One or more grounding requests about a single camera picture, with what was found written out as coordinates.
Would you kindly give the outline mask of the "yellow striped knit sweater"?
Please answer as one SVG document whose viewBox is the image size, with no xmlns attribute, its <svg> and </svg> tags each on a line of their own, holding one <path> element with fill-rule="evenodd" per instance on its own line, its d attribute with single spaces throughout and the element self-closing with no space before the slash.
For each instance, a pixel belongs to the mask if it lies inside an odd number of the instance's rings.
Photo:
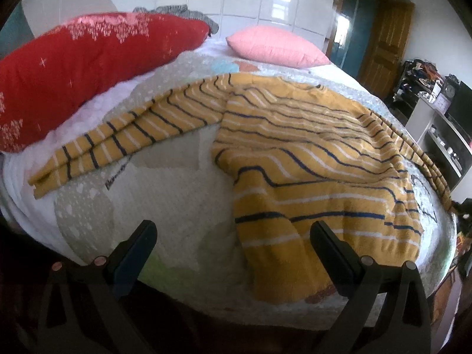
<svg viewBox="0 0 472 354">
<path fill-rule="evenodd" d="M 218 125 L 211 156 L 233 179 L 237 234 L 260 301 L 301 301 L 326 288 L 308 242 L 316 221 L 381 264 L 416 259 L 423 229 L 406 161 L 452 208 L 441 171 L 384 117 L 324 86 L 251 73 L 167 90 L 56 150 L 29 183 L 41 198 L 207 125 Z"/>
</svg>

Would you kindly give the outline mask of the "white shelf unit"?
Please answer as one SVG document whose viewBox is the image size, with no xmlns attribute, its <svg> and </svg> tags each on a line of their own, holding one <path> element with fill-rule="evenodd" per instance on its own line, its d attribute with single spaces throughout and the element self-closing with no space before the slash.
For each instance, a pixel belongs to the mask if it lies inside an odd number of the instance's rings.
<svg viewBox="0 0 472 354">
<path fill-rule="evenodd" d="M 458 126 L 429 101 L 418 98 L 406 129 L 441 170 L 452 199 L 462 203 L 471 198 L 471 147 Z"/>
</svg>

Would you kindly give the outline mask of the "black television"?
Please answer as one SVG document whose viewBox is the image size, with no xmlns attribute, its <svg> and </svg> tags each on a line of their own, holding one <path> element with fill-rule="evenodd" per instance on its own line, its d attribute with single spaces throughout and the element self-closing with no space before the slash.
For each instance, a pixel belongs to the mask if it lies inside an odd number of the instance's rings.
<svg viewBox="0 0 472 354">
<path fill-rule="evenodd" d="M 446 112 L 446 116 L 471 137 L 472 132 L 472 90 L 463 81 L 457 89 L 456 95 Z"/>
</svg>

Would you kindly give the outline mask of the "red floral pillow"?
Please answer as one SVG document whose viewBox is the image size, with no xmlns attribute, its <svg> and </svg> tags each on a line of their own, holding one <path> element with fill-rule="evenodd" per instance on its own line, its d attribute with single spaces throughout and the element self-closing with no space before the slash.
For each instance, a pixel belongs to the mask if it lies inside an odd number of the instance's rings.
<svg viewBox="0 0 472 354">
<path fill-rule="evenodd" d="M 1 151 L 41 141 L 94 96 L 201 46 L 210 27 L 170 14 L 76 17 L 1 60 Z"/>
</svg>

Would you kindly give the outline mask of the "pink pillow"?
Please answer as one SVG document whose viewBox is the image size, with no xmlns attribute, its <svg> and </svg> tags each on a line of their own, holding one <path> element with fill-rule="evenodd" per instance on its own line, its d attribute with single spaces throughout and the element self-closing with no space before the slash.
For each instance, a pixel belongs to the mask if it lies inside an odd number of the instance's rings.
<svg viewBox="0 0 472 354">
<path fill-rule="evenodd" d="M 226 38 L 240 57 L 295 69 L 329 65 L 329 58 L 314 43 L 271 26 L 241 29 Z"/>
</svg>

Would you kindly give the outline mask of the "brown wooden door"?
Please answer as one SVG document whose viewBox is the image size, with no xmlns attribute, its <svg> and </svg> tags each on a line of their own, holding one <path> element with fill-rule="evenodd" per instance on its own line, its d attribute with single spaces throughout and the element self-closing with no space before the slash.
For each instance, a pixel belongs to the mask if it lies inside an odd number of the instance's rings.
<svg viewBox="0 0 472 354">
<path fill-rule="evenodd" d="M 393 90 L 398 76 L 413 13 L 413 3 L 381 2 L 374 18 L 358 82 L 383 100 Z"/>
</svg>

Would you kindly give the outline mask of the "teal cushion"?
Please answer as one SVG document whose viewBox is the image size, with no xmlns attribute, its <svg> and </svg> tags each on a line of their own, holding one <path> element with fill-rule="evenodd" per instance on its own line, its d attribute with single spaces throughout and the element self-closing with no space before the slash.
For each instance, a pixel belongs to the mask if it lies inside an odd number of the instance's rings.
<svg viewBox="0 0 472 354">
<path fill-rule="evenodd" d="M 0 32 L 0 58 L 33 40 L 21 3 L 18 3 Z"/>
</svg>

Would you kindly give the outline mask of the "white round headboard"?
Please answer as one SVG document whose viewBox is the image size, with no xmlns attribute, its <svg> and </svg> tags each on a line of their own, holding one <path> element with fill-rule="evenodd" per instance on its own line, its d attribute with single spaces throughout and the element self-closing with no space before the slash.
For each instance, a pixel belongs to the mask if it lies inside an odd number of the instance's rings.
<svg viewBox="0 0 472 354">
<path fill-rule="evenodd" d="M 112 0 L 22 0 L 22 8 L 35 37 L 77 16 L 117 10 Z"/>
</svg>

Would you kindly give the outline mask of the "grey knit garment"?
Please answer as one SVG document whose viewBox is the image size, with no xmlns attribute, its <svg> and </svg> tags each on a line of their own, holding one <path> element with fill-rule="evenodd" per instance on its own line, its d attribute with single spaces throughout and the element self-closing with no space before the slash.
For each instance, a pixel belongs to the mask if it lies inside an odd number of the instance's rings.
<svg viewBox="0 0 472 354">
<path fill-rule="evenodd" d="M 200 11 L 190 10 L 187 4 L 158 6 L 151 10 L 148 10 L 144 7 L 135 7 L 133 12 L 148 14 L 169 14 L 179 18 L 199 20 L 208 25 L 210 28 L 210 36 L 216 35 L 219 31 L 219 25 L 216 23 L 216 21 Z"/>
</svg>

